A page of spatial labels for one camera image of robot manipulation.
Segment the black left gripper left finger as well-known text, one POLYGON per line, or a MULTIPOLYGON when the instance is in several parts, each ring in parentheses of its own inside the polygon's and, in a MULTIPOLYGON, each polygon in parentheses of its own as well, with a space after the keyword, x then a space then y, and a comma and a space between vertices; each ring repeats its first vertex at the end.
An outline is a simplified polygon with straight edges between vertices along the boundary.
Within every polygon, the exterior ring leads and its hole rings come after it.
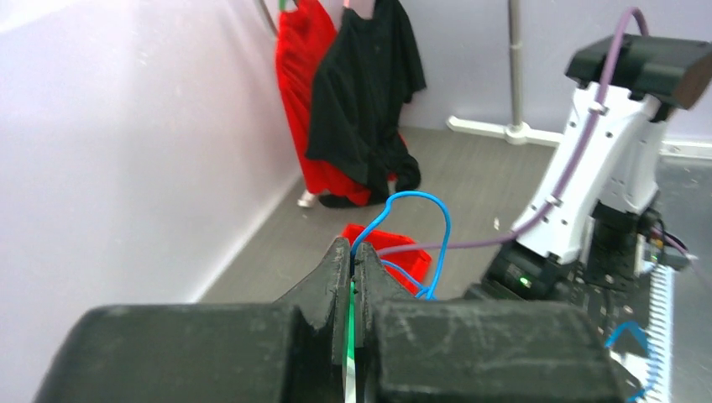
POLYGON ((114 305, 69 331, 38 402, 341 402, 350 244, 268 303, 114 305))

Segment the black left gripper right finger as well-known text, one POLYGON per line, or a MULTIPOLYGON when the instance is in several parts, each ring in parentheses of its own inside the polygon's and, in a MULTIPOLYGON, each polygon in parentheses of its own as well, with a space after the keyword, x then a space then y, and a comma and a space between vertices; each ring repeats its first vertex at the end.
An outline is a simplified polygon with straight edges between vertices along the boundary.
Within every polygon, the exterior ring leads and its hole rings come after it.
POLYGON ((357 402, 622 402, 587 315, 549 301, 420 301, 353 246, 357 402))

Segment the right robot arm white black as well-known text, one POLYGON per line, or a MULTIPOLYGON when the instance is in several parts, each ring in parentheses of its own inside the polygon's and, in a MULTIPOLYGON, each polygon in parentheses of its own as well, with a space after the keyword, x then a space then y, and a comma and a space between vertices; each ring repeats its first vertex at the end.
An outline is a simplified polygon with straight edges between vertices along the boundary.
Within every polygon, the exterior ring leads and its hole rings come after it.
POLYGON ((541 184, 468 299, 588 302, 635 289, 660 214, 670 117, 711 80, 711 45, 624 34, 577 50, 568 125, 541 184))

